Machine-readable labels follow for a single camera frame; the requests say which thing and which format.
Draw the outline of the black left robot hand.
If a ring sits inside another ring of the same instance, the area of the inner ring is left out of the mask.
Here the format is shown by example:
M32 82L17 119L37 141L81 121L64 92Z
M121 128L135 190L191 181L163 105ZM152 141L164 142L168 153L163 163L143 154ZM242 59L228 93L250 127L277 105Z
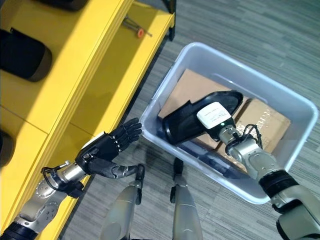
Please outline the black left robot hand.
M120 179L139 171L136 165L119 165L113 162L119 153L137 141L142 133L139 119L133 118L110 133L102 134L82 147L75 162L88 175L96 174L110 179Z

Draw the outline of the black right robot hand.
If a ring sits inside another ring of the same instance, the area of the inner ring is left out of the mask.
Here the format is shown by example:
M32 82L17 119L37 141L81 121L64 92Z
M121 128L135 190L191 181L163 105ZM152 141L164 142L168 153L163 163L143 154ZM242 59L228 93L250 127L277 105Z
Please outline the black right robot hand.
M215 141L220 141L220 133L227 126L235 127L235 121L226 108L219 102L213 102L196 113L204 130Z

